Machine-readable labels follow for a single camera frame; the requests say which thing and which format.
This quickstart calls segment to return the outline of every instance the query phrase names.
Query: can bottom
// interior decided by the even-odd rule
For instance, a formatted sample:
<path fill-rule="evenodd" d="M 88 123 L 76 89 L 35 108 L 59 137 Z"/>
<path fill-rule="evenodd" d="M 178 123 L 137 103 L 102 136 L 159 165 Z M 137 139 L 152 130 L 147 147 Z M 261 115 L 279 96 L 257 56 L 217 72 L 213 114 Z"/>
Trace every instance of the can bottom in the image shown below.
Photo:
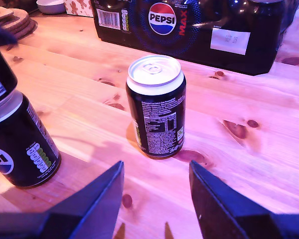
<path fill-rule="evenodd" d="M 144 152 L 142 149 L 141 150 L 149 158 L 156 159 L 156 160 L 163 160 L 163 159 L 167 159 L 167 158 L 173 157 L 175 154 L 177 154 L 183 148 L 183 145 L 184 145 L 184 143 L 175 152 L 171 153 L 170 155 L 164 155 L 164 156 L 157 156 L 157 155 L 154 155 L 154 154 L 149 154 L 149 153 Z"/>
<path fill-rule="evenodd" d="M 50 174 L 49 177 L 47 177 L 46 179 L 44 179 L 43 181 L 37 183 L 37 184 L 34 184 L 34 185 L 31 185 L 31 186 L 17 186 L 15 185 L 17 188 L 21 188 L 21 189 L 31 189 L 31 188 L 36 188 L 38 186 L 41 186 L 42 184 L 46 183 L 47 181 L 49 181 L 55 174 L 56 172 L 58 171 L 60 165 L 61 165 L 61 161 L 62 161 L 62 157 L 61 157 L 61 153 L 59 153 L 59 156 L 58 156 L 58 159 L 59 159 L 59 163 L 58 165 L 55 167 L 54 171 Z"/>

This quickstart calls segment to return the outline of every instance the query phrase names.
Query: pepsi max can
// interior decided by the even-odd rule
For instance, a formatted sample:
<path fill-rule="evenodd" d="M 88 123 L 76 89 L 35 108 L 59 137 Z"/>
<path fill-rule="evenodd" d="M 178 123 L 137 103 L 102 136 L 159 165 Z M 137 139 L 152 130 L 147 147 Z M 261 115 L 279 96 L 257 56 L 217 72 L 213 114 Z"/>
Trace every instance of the pepsi max can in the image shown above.
<path fill-rule="evenodd" d="M 61 155 L 25 95 L 14 91 L 0 106 L 0 172 L 29 187 L 56 172 Z"/>
<path fill-rule="evenodd" d="M 126 90 L 137 143 L 152 157 L 171 156 L 184 144 L 186 79 L 172 57 L 152 55 L 133 62 Z"/>

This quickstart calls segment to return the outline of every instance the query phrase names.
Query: pull tab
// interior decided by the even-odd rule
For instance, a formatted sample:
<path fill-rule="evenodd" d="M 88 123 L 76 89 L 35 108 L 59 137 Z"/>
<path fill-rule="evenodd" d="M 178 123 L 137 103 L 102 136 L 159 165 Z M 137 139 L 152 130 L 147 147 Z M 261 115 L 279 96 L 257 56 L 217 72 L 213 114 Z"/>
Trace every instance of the pull tab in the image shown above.
<path fill-rule="evenodd" d="M 154 74 L 161 72 L 161 67 L 159 65 L 154 65 L 154 64 L 149 63 L 146 65 L 143 65 L 143 70 L 146 71 L 147 73 L 154 75 Z"/>

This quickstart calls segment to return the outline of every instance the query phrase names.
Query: pepsi max multipack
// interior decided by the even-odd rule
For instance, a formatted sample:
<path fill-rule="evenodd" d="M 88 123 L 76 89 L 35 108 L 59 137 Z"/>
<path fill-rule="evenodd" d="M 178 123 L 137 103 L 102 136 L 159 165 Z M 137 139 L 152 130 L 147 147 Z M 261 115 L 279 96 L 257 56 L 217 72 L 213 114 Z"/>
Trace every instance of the pepsi max multipack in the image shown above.
<path fill-rule="evenodd" d="M 249 75 L 269 72 L 299 0 L 94 0 L 99 38 Z"/>

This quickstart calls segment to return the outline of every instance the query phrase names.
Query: pepsi logo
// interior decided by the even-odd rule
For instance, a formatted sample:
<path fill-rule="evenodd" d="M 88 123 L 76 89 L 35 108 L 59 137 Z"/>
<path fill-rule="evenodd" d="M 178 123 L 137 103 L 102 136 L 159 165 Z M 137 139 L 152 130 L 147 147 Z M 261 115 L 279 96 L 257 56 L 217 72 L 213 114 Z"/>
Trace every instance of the pepsi logo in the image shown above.
<path fill-rule="evenodd" d="M 149 25 L 159 35 L 170 34 L 176 26 L 176 15 L 170 5 L 158 2 L 149 9 Z"/>
<path fill-rule="evenodd" d="M 0 149 L 0 172 L 4 175 L 9 174 L 13 170 L 13 160 L 6 152 Z"/>

